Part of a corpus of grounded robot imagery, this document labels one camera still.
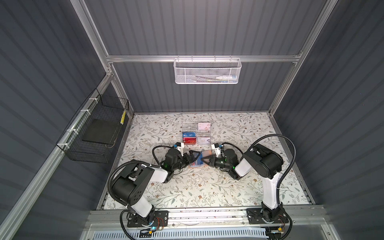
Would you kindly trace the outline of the pink card in organizer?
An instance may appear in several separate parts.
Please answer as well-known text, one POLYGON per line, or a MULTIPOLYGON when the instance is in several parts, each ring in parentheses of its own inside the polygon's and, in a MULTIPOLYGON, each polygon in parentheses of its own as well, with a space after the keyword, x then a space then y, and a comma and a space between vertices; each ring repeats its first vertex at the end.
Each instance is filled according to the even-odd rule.
POLYGON ((200 122, 198 123, 198 131, 210 131, 211 123, 209 122, 200 122))

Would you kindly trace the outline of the blue credit card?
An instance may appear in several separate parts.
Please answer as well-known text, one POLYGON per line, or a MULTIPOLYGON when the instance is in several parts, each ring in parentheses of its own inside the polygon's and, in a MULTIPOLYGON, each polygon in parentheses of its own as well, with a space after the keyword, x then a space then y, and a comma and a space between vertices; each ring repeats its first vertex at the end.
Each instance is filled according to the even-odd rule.
POLYGON ((204 164, 205 164, 205 163, 202 161, 202 156, 200 156, 198 160, 194 161, 194 162, 190 165, 190 167, 191 167, 191 168, 198 168, 198 167, 202 167, 202 166, 204 166, 204 164))
POLYGON ((183 138, 195 138, 196 136, 195 132, 183 132, 183 138))

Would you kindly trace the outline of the clear acrylic card organizer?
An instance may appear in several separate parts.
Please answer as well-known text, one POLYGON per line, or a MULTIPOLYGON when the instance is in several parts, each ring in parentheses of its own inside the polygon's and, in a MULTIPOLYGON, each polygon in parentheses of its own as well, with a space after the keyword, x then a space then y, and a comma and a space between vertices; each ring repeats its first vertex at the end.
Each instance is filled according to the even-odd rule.
POLYGON ((190 123, 182 125, 182 141, 183 141, 183 132, 195 132, 197 137, 210 137, 211 138, 211 130, 210 131, 198 131, 198 123, 190 123))

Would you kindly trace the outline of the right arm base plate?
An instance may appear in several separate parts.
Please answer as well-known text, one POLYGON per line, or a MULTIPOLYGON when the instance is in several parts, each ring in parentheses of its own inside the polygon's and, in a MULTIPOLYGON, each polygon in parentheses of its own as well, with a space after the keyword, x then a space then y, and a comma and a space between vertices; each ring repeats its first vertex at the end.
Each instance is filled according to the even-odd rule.
POLYGON ((281 207, 269 209, 268 207, 246 209, 250 224, 287 224, 290 220, 281 207))

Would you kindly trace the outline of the pink leather card holder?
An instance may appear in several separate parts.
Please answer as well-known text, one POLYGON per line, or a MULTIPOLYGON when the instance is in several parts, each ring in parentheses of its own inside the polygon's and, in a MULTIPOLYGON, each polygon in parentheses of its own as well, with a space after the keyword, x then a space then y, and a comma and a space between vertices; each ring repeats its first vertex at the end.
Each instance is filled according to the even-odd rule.
POLYGON ((212 150, 205 150, 201 152, 191 150, 191 153, 195 157, 195 161, 190 164, 190 168, 197 168, 205 166, 209 162, 210 156, 213 154, 212 150))

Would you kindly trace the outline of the aluminium front rail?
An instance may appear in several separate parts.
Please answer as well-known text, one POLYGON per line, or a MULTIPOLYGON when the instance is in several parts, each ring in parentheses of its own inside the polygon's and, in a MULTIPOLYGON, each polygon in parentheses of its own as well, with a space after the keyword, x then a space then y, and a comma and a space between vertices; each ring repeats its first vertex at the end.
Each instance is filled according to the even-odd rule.
MULTIPOLYGON (((183 227, 237 227, 249 226, 271 226, 264 220, 256 220, 261 215, 260 210, 254 210, 249 214, 251 207, 209 207, 209 208, 180 208, 165 209, 168 216, 161 220, 154 220, 155 226, 167 224, 168 228, 183 227)), ((286 213, 297 225, 323 225, 330 218, 322 205, 288 205, 285 206, 286 213)), ((119 222, 121 210, 91 211, 86 221, 84 230, 90 229, 120 229, 119 222)))

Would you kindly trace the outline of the white card in organizer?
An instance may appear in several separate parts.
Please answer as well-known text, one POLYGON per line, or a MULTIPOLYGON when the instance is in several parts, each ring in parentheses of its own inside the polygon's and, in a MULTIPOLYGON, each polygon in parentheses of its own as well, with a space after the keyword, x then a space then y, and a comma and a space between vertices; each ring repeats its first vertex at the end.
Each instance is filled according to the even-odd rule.
POLYGON ((211 138, 210 137, 197 137, 197 144, 198 145, 210 145, 211 144, 211 138))

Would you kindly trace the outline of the yellow tag on basket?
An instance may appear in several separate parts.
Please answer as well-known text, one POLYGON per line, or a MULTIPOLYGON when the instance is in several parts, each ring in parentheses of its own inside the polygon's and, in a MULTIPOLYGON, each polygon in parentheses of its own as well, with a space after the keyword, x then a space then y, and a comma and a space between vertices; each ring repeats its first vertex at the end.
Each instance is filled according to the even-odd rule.
POLYGON ((121 120, 120 120, 120 124, 123 125, 124 122, 125 122, 125 118, 126 118, 126 115, 127 115, 127 111, 124 110, 123 113, 122 113, 122 117, 121 117, 121 120))

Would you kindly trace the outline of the white tube in basket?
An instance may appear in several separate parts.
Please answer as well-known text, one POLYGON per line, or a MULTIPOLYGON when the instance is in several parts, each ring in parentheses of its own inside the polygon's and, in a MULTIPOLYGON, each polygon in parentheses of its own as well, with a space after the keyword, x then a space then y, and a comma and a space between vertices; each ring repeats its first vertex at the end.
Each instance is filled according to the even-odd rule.
POLYGON ((237 75, 223 75, 216 77, 217 80, 228 82, 228 83, 237 83, 238 76, 237 75))

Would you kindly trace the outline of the black pad in basket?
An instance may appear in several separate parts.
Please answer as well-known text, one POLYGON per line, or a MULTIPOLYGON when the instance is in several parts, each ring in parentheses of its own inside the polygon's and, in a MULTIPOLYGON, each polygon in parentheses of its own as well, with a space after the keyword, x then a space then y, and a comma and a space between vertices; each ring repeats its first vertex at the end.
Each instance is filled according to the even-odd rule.
POLYGON ((105 120, 94 119, 82 137, 82 141, 109 144, 116 137, 120 124, 105 120))

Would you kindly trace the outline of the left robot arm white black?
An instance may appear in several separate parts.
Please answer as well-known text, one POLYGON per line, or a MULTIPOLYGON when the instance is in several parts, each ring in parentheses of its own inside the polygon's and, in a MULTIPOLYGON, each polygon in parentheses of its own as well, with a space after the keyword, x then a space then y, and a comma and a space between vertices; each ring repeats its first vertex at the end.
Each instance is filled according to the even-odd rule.
POLYGON ((152 153, 155 165, 138 160, 126 162, 113 171, 107 182, 111 198, 146 222, 155 217, 155 207, 144 197, 147 186, 168 183, 176 170, 182 171, 201 156, 194 150, 183 152, 183 146, 178 144, 156 146, 152 153))

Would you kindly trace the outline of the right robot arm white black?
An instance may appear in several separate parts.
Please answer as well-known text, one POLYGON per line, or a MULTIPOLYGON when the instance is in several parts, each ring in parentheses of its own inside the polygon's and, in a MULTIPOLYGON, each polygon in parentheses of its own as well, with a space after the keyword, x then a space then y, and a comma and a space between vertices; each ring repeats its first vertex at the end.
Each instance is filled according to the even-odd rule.
POLYGON ((238 160, 233 149, 224 150, 223 145, 214 144, 213 154, 202 157, 201 161, 212 168, 227 172, 235 180, 240 180, 251 170, 255 170, 262 177, 263 183, 261 210, 263 220, 266 223, 273 223, 284 214, 278 193, 284 161, 276 152, 256 144, 242 154, 241 160, 238 160))

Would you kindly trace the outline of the red card in organizer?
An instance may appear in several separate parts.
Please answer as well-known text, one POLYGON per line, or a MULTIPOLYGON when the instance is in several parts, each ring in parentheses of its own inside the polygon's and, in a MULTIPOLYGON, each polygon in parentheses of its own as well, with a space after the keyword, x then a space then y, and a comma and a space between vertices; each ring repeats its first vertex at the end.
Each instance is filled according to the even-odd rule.
POLYGON ((195 145, 197 143, 197 138, 196 137, 183 138, 183 143, 185 145, 195 145))

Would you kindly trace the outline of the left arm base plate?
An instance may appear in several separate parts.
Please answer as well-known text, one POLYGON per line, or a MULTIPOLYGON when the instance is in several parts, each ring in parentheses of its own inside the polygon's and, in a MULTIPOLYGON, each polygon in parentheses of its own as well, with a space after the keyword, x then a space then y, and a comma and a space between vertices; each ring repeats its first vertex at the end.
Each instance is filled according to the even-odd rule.
POLYGON ((142 217, 139 214, 128 216, 128 228, 138 227, 167 227, 169 220, 169 211, 152 211, 147 217, 142 217))

